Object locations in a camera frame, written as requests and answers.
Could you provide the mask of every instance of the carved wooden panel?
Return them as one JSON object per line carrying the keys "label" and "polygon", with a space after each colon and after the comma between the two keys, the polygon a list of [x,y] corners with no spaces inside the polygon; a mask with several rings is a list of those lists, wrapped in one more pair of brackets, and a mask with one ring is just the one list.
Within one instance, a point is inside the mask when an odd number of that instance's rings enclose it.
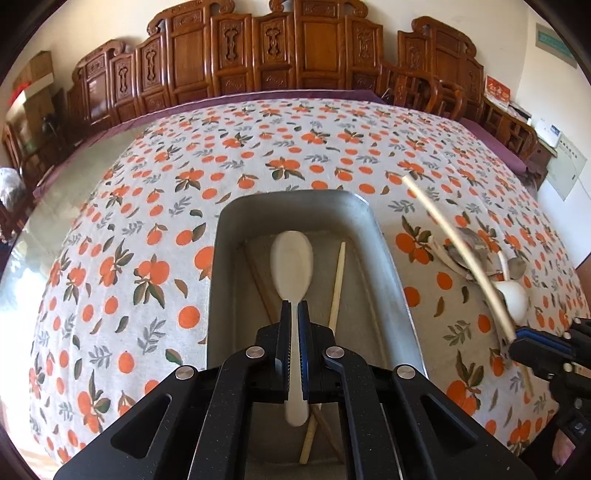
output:
{"label": "carved wooden panel", "polygon": [[212,40],[214,95],[253,91],[251,15],[213,17]]}
{"label": "carved wooden panel", "polygon": [[[292,13],[284,12],[285,1],[270,0],[271,13],[258,18],[233,14],[232,0],[192,0],[163,10],[133,52],[112,40],[77,64],[68,92],[70,120],[88,133],[88,127],[108,128],[214,95],[296,87],[379,91],[389,85],[380,76],[382,27],[365,19],[363,2],[292,0]],[[212,4],[219,13],[212,14]],[[346,6],[352,13],[346,14]],[[449,71],[477,89],[481,67],[475,49],[468,51],[464,38],[443,28],[439,32],[440,63],[451,68],[445,55],[465,57],[464,66]],[[407,43],[404,57],[414,67],[431,68],[428,28],[408,34]],[[434,80],[418,72],[404,77],[404,84],[397,83],[400,101],[432,108],[438,98]],[[515,131],[513,142],[517,137]]]}
{"label": "carved wooden panel", "polygon": [[147,95],[144,99],[146,113],[157,112],[163,110],[167,106],[165,92],[152,93]]}
{"label": "carved wooden panel", "polygon": [[126,122],[127,120],[133,120],[139,117],[138,109],[133,102],[126,103],[121,106],[115,107],[115,113],[120,123]]}
{"label": "carved wooden panel", "polygon": [[67,92],[68,123],[69,128],[72,130],[72,138],[75,140],[78,140],[84,135],[83,130],[86,118],[83,88],[83,80],[77,78],[74,81],[74,86]]}
{"label": "carved wooden panel", "polygon": [[86,64],[86,78],[92,78],[105,71],[105,56],[101,55]]}
{"label": "carved wooden panel", "polygon": [[252,19],[254,88],[296,88],[296,42],[292,13],[269,14]]}
{"label": "carved wooden panel", "polygon": [[344,10],[339,0],[294,0],[298,88],[345,88]]}
{"label": "carved wooden panel", "polygon": [[140,116],[135,75],[135,52],[111,60],[111,101],[117,123]]}
{"label": "carved wooden panel", "polygon": [[429,70],[429,50],[422,34],[398,32],[398,64],[411,70]]}
{"label": "carved wooden panel", "polygon": [[167,35],[168,75],[173,105],[203,97],[211,91],[209,9],[199,6],[171,19]]}
{"label": "carved wooden panel", "polygon": [[124,49],[122,41],[109,40],[81,59],[74,69],[74,87],[68,95],[69,111],[72,118],[81,119],[77,128],[82,135],[118,123],[111,108],[111,72],[107,65]]}
{"label": "carved wooden panel", "polygon": [[166,75],[166,51],[162,34],[154,34],[135,49],[135,78],[140,113],[155,112],[151,98],[161,99],[162,108],[171,106]]}
{"label": "carved wooden panel", "polygon": [[398,33],[399,64],[461,86],[466,116],[472,119],[480,112],[484,91],[483,67],[475,57],[476,47],[467,35],[431,17],[415,18],[412,33]]}
{"label": "carved wooden panel", "polygon": [[379,67],[384,57],[384,29],[364,18],[347,17],[346,87],[352,90],[376,90]]}

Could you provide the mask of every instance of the gray tray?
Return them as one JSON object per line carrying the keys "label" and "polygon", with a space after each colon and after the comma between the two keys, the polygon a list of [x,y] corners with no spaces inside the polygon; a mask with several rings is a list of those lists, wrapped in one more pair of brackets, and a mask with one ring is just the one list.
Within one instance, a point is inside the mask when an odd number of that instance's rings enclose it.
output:
{"label": "gray tray", "polygon": [[[359,353],[369,364],[389,369],[410,364],[426,374],[402,285],[371,208],[359,196],[338,190],[256,194],[236,199],[222,210],[210,291],[208,368],[252,345],[257,330],[269,324],[245,258],[245,244],[278,319],[281,299],[272,283],[269,256],[275,236],[286,230],[304,232],[313,247],[312,282],[304,298],[310,320],[328,325],[339,247],[346,241],[337,344]],[[322,411],[340,437],[336,406],[324,406]],[[290,427],[283,415],[283,406],[254,405],[247,467],[251,478],[291,478],[277,466],[262,473],[266,464],[298,461],[306,426]],[[344,472],[320,430],[310,460],[320,462],[315,478],[340,478]]]}

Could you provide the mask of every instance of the wooden chair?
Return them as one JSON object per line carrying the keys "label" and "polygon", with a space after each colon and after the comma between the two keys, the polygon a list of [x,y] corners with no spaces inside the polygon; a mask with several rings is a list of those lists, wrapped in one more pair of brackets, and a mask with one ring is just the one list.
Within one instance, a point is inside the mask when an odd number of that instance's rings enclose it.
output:
{"label": "wooden chair", "polygon": [[441,101],[436,106],[435,115],[457,120],[466,113],[467,97],[464,89],[457,83],[439,80],[441,84]]}
{"label": "wooden chair", "polygon": [[441,105],[441,85],[430,73],[403,69],[382,61],[378,94],[387,103],[426,113]]}

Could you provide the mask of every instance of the chopstick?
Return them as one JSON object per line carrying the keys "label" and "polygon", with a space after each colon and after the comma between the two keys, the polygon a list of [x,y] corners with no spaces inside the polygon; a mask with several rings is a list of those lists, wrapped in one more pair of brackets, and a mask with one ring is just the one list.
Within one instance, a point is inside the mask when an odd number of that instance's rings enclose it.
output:
{"label": "chopstick", "polygon": [[[333,301],[332,305],[330,306],[330,317],[329,317],[329,328],[335,333],[336,331],[336,323],[339,319],[339,306],[340,306],[340,293],[343,287],[343,272],[345,270],[345,252],[346,252],[346,243],[342,242],[340,244],[339,250],[339,260],[336,266],[336,278],[335,278],[335,289],[333,290]],[[314,413],[315,409],[317,409],[318,413],[320,414],[320,409],[322,405],[312,405],[312,413]],[[316,426],[318,424],[318,418],[316,414],[310,417],[308,421],[308,429],[306,430],[306,438],[304,439],[304,444],[301,448],[301,455],[300,455],[300,464],[306,465],[308,463],[308,459],[310,458],[310,452],[312,450],[312,443],[314,442],[314,435],[316,434]],[[337,457],[341,461],[341,463],[345,462],[345,459],[342,457],[342,452],[337,453]]]}
{"label": "chopstick", "polygon": [[[507,309],[502,304],[501,299],[497,295],[495,288],[492,286],[490,279],[486,276],[486,273],[480,266],[479,261],[474,256],[474,253],[470,250],[470,248],[466,245],[464,240],[457,233],[456,228],[447,221],[447,218],[441,213],[437,206],[435,206],[431,199],[427,197],[427,195],[425,195],[425,193],[415,183],[411,176],[405,175],[404,177],[402,177],[402,181],[416,195],[417,200],[423,204],[423,206],[426,208],[431,217],[433,217],[433,219],[439,224],[439,226],[449,237],[452,243],[456,246],[457,251],[466,262],[468,269],[471,270],[472,275],[480,285],[491,308],[491,312],[493,318],[495,319],[495,324],[497,325],[497,328],[501,328],[509,343],[513,342],[517,338],[515,334],[515,325],[513,324],[513,320],[511,320],[511,317],[509,317]],[[519,369],[521,371],[521,376],[524,380],[525,390],[528,396],[530,398],[533,398],[534,387],[531,383],[530,374],[527,371],[525,365],[519,364]]]}
{"label": "chopstick", "polygon": [[242,245],[244,248],[244,257],[246,258],[246,263],[248,264],[248,269],[251,271],[252,279],[254,280],[256,290],[259,293],[259,296],[262,300],[262,304],[265,307],[265,311],[267,313],[267,319],[269,323],[272,325],[273,323],[277,322],[277,316],[275,315],[275,308],[273,307],[273,302],[265,288],[265,284],[263,283],[261,273],[258,271],[256,267],[256,263],[252,257],[251,249],[248,243],[244,242]]}

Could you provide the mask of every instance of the white ceramic spoon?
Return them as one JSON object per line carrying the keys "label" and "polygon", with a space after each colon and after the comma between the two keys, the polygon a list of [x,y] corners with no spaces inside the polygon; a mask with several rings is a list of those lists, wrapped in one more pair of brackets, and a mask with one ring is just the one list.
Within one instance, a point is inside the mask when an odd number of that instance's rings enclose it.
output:
{"label": "white ceramic spoon", "polygon": [[291,303],[290,380],[285,419],[293,427],[303,425],[309,413],[301,389],[297,306],[310,286],[313,265],[314,254],[308,237],[294,231],[277,235],[271,246],[271,276],[279,296]]}
{"label": "white ceramic spoon", "polygon": [[505,254],[499,251],[498,256],[501,261],[504,280],[494,281],[492,284],[503,295],[507,310],[513,321],[519,326],[525,326],[524,319],[528,309],[527,292],[519,282],[511,280],[509,276],[509,264],[507,263]]}

